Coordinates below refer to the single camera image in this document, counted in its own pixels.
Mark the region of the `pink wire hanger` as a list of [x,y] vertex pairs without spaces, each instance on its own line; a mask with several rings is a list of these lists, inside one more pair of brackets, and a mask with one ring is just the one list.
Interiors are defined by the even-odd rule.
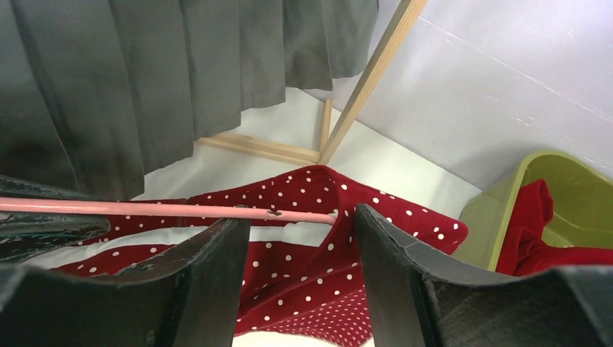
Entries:
[[335,217],[326,214],[303,213],[286,210],[266,210],[247,207],[150,204],[141,202],[49,200],[11,197],[1,198],[1,211],[83,215],[150,215],[194,218],[238,218],[322,223],[328,225],[333,225],[336,221]]

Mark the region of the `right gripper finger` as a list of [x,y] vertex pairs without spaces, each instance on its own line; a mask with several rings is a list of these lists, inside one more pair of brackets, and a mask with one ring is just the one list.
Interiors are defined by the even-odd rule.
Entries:
[[222,219],[115,275],[1,267],[3,346],[230,346],[249,246]]
[[372,207],[355,229],[376,346],[610,346],[612,268],[512,277],[457,260]]

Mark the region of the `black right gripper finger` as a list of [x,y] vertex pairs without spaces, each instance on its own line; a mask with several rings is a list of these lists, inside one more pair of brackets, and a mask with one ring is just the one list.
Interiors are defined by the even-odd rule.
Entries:
[[106,234],[110,223],[99,215],[2,213],[1,261],[24,262],[40,254]]
[[95,195],[4,175],[1,175],[1,197],[50,200],[96,200]]

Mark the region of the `red polka dot skirt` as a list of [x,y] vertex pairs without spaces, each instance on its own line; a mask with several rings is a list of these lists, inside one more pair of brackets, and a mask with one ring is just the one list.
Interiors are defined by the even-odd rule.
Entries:
[[187,205],[244,205],[320,213],[333,225],[255,220],[235,334],[276,332],[361,346],[372,335],[354,230],[356,206],[452,254],[468,227],[415,203],[360,184],[325,166],[307,166],[234,189],[186,198]]

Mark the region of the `plain red skirt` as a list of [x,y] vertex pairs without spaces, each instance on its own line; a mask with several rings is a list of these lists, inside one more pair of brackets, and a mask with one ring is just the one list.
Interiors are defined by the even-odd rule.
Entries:
[[524,276],[565,265],[612,265],[612,250],[593,247],[553,247],[543,239],[554,217],[554,200],[545,180],[518,191],[500,250],[496,271]]

